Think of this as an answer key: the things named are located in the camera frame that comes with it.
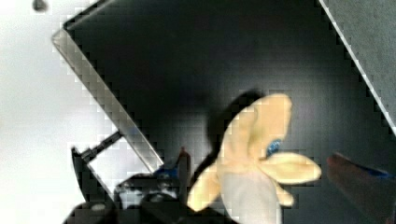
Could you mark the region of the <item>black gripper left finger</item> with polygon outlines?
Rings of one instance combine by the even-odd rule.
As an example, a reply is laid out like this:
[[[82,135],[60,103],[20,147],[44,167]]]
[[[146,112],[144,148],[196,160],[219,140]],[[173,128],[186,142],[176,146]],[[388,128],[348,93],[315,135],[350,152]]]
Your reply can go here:
[[[63,224],[237,224],[209,207],[195,212],[187,206],[191,156],[179,152],[177,161],[156,174],[139,174],[121,182],[113,194],[94,174],[92,149],[72,150],[79,187],[85,199]]]

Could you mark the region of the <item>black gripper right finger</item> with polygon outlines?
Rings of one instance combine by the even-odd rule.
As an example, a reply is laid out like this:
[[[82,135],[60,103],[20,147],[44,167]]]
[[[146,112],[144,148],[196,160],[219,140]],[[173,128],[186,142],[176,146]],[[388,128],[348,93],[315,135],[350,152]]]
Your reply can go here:
[[[327,177],[374,224],[395,224],[395,175],[355,163],[340,153],[326,160]]]

